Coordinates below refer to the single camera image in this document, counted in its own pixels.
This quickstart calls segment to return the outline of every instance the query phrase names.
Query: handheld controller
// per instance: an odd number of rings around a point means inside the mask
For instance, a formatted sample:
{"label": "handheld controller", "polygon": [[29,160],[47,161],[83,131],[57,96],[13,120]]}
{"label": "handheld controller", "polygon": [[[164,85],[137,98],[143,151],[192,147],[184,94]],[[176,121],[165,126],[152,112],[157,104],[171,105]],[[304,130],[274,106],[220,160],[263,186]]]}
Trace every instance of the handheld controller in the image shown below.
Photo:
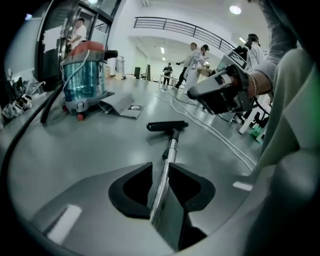
{"label": "handheld controller", "polygon": [[[230,51],[222,58],[215,74],[188,90],[188,97],[199,101],[212,115],[255,108],[254,101],[247,94],[249,79],[244,71],[246,66],[241,56]],[[237,86],[232,85],[230,77]]]}

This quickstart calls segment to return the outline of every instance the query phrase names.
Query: glass door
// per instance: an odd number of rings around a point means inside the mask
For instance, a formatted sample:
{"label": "glass door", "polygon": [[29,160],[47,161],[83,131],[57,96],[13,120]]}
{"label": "glass door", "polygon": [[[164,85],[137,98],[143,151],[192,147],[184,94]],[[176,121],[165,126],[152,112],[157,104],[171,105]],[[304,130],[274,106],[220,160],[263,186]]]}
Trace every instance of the glass door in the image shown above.
{"label": "glass door", "polygon": [[104,22],[102,17],[99,15],[94,23],[90,40],[99,42],[103,44],[104,47],[106,48],[108,36],[109,36],[109,30],[110,30],[110,26],[108,26],[107,23]]}

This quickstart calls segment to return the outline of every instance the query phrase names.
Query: gray cover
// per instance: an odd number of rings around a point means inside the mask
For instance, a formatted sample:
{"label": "gray cover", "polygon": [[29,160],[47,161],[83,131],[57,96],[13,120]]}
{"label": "gray cover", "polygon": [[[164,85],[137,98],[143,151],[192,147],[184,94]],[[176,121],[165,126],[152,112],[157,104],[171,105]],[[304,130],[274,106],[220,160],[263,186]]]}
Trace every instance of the gray cover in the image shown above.
{"label": "gray cover", "polygon": [[103,98],[99,106],[108,114],[114,110],[119,116],[138,119],[144,105],[135,102],[132,93],[121,92]]}

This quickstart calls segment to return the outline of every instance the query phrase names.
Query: gray sleeve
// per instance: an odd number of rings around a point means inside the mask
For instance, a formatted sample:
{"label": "gray sleeve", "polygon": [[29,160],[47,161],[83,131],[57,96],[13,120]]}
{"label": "gray sleeve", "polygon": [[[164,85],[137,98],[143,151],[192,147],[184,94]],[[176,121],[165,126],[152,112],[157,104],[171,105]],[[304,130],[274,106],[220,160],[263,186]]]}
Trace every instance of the gray sleeve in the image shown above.
{"label": "gray sleeve", "polygon": [[280,60],[288,51],[297,47],[297,38],[282,24],[269,0],[261,0],[259,4],[270,33],[270,47],[266,61],[254,70],[265,74],[273,85]]}

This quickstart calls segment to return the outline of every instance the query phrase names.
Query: window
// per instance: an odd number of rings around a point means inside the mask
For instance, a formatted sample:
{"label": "window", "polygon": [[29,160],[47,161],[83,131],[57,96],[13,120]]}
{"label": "window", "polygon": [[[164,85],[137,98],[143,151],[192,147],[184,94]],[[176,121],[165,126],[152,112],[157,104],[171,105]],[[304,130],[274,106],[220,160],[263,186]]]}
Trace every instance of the window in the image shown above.
{"label": "window", "polygon": [[99,5],[99,9],[104,11],[106,14],[113,16],[113,10],[118,0],[103,0]]}

